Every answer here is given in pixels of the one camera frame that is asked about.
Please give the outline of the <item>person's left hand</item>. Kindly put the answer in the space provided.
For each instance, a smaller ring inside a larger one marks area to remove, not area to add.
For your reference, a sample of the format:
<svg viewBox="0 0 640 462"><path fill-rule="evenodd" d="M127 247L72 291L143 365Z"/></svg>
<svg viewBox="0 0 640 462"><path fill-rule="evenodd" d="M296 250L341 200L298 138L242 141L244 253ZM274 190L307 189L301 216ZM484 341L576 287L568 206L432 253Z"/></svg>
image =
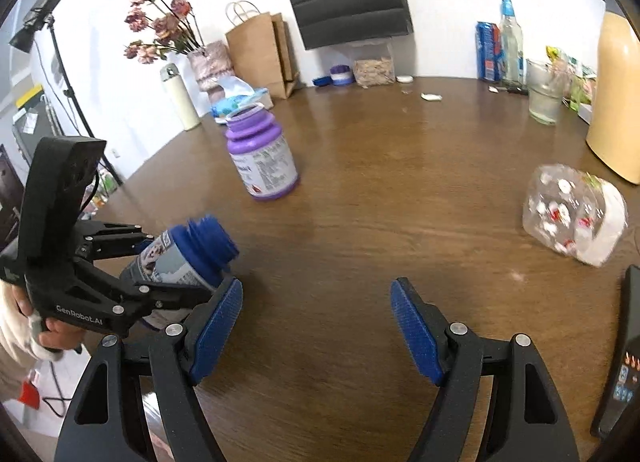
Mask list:
<svg viewBox="0 0 640 462"><path fill-rule="evenodd" d="M26 329L24 344L38 359L57 360L64 350L75 350L84 343L86 331L54 318L42 318L32 307L26 290L3 283L9 291L9 308Z"/></svg>

